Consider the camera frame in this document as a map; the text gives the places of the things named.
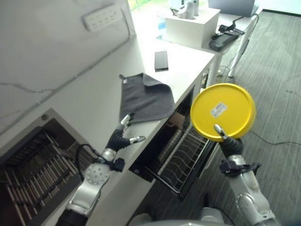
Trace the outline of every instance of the gray towel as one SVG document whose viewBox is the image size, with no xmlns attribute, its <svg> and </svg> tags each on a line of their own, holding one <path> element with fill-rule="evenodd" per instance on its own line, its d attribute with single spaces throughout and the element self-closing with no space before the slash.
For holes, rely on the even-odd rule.
<svg viewBox="0 0 301 226">
<path fill-rule="evenodd" d="M 120 78 L 123 79 L 120 120 L 131 112 L 136 114 L 132 122 L 158 120 L 173 114 L 174 97 L 168 85 L 144 73 Z"/>
</svg>

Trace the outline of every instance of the sticker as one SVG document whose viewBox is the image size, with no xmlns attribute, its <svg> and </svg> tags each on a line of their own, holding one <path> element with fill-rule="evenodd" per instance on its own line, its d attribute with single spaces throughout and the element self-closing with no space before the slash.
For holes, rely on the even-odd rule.
<svg viewBox="0 0 301 226">
<path fill-rule="evenodd" d="M 228 107 L 220 102 L 214 109 L 211 110 L 211 115 L 215 118 L 219 117 Z"/>
</svg>

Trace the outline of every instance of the yellow lid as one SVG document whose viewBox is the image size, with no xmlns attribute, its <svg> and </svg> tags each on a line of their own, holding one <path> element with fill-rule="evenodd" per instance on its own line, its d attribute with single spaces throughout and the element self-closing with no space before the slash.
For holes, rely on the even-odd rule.
<svg viewBox="0 0 301 226">
<path fill-rule="evenodd" d="M 220 83 L 206 88 L 193 101 L 190 117 L 195 129 L 204 137 L 222 141 L 214 130 L 219 124 L 229 137 L 240 138 L 255 120 L 255 103 L 242 87 Z"/>
</svg>

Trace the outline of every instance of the white box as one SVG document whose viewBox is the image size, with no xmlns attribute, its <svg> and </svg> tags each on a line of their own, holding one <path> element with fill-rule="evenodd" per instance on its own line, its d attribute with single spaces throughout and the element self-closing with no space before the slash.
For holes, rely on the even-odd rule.
<svg viewBox="0 0 301 226">
<path fill-rule="evenodd" d="M 195 16 L 193 20 L 167 16 L 166 39 L 191 48 L 207 48 L 215 34 L 219 15 L 219 9 L 206 8 L 200 9 L 199 16 Z"/>
</svg>

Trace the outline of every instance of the black phone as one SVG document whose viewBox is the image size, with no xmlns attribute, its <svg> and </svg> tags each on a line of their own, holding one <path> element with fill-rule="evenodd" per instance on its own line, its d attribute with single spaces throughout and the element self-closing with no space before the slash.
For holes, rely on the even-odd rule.
<svg viewBox="0 0 301 226">
<path fill-rule="evenodd" d="M 155 71 L 168 71 L 167 51 L 155 52 Z"/>
</svg>

